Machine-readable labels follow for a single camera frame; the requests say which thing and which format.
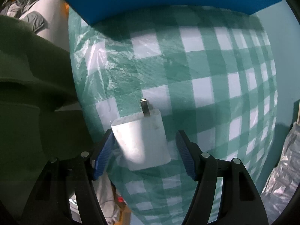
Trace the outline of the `silver foil sheet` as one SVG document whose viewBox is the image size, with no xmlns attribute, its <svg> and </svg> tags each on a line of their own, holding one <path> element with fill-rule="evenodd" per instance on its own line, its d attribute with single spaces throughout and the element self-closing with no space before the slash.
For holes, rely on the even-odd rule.
<svg viewBox="0 0 300 225">
<path fill-rule="evenodd" d="M 263 188 L 263 201 L 269 224 L 285 224 L 284 217 L 299 201 L 299 124 L 288 133 L 278 165 Z"/>
</svg>

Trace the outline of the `green checkered tablecloth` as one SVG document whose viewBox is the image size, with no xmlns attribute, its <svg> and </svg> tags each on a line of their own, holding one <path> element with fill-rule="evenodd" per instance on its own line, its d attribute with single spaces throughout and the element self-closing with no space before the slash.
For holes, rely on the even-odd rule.
<svg viewBox="0 0 300 225">
<path fill-rule="evenodd" d="M 171 160 L 130 171 L 118 145 L 110 180 L 143 224 L 181 224 L 196 182 L 177 151 L 178 130 L 202 151 L 239 158 L 257 182 L 274 137 L 278 91 L 266 31 L 257 16 L 200 6 L 136 10 L 89 26 L 69 11 L 77 96 L 93 141 L 114 120 L 162 115 Z"/>
</svg>

